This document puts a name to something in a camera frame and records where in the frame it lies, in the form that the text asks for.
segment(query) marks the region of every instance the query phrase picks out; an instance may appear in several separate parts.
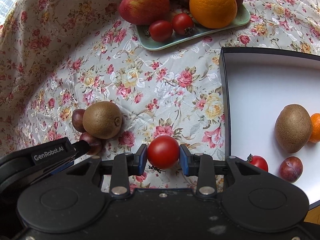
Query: light green plate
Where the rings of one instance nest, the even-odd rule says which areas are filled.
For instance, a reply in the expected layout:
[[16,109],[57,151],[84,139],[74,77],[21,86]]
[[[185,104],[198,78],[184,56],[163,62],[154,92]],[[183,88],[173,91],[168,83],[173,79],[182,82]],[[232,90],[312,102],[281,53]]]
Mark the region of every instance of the light green plate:
[[[176,7],[177,7],[175,9],[176,12],[178,12],[178,13],[186,12],[186,10],[183,10],[183,11],[181,10],[181,6],[180,6],[180,8],[178,5]],[[227,27],[220,28],[220,29],[208,29],[208,28],[203,27],[199,23],[195,23],[194,35],[186,37],[186,36],[178,35],[175,32],[173,32],[173,35],[171,36],[171,38],[169,38],[165,42],[156,42],[156,41],[152,40],[149,33],[148,33],[148,28],[149,28],[148,26],[136,26],[136,29],[137,29],[138,39],[139,39],[142,47],[147,50],[155,51],[155,50],[166,49],[168,47],[177,45],[179,43],[182,43],[185,41],[190,41],[192,39],[195,39],[195,38],[198,38],[201,36],[205,36],[205,35],[209,35],[211,33],[216,33],[216,32],[222,31],[222,30],[227,30],[230,28],[245,25],[248,22],[250,22],[250,17],[251,17],[250,13],[247,10],[247,8],[244,5],[242,5],[238,9],[238,13],[237,13],[236,18]]]

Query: red tomato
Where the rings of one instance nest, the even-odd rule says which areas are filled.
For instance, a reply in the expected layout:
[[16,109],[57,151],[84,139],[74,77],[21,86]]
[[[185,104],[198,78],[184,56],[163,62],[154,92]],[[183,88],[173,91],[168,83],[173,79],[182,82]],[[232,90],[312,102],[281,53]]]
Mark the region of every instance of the red tomato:
[[154,41],[162,42],[171,37],[173,33],[171,23],[159,20],[149,26],[149,33]]
[[179,159],[179,144],[171,136],[159,136],[150,143],[147,156],[149,162],[158,169],[171,168]]
[[195,24],[188,14],[180,13],[172,19],[172,27],[177,34],[191,35]]
[[254,165],[254,166],[256,166],[256,167],[258,167],[260,169],[268,171],[268,163],[261,156],[257,156],[257,155],[252,156],[252,154],[250,154],[247,161],[250,164],[252,164],[252,165]]

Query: floral tablecloth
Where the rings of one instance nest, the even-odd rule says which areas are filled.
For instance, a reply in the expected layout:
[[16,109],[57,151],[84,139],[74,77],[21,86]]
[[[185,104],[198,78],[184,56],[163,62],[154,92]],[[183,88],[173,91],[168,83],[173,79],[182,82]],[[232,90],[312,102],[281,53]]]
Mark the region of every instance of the floral tablecloth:
[[[320,0],[244,0],[247,26],[158,52],[141,47],[134,26],[117,13],[120,1],[16,2],[1,26],[0,155],[66,136],[75,142],[72,111],[112,100],[124,122],[120,135],[105,142],[103,159],[169,135],[191,153],[223,160],[220,47],[320,54]],[[184,177],[179,164],[162,172],[147,165],[130,184],[194,188],[196,178]]]

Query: silver rivet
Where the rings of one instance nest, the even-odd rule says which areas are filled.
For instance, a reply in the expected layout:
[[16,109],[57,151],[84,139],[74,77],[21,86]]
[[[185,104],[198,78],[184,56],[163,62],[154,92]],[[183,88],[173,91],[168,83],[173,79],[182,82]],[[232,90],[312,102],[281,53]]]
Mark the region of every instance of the silver rivet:
[[215,189],[213,187],[208,187],[208,186],[205,186],[205,187],[201,187],[199,189],[199,192],[203,195],[210,195],[210,194],[213,194],[215,192]]
[[122,186],[118,186],[118,187],[113,187],[111,192],[115,195],[123,195],[125,193],[127,193],[127,189],[125,187]]
[[161,197],[161,198],[165,198],[165,197],[167,197],[168,195],[166,194],[166,193],[160,193],[159,194],[159,197]]

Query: brown kiwi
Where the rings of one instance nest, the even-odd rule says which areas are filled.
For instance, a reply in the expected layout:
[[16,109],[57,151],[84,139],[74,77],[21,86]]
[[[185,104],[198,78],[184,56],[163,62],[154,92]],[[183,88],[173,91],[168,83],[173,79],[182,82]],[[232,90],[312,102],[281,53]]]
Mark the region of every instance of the brown kiwi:
[[89,106],[83,115],[83,127],[94,137],[110,139],[121,128],[122,114],[119,107],[109,101]]
[[306,109],[300,105],[286,106],[275,125],[276,139],[288,153],[296,153],[309,140],[312,122]]

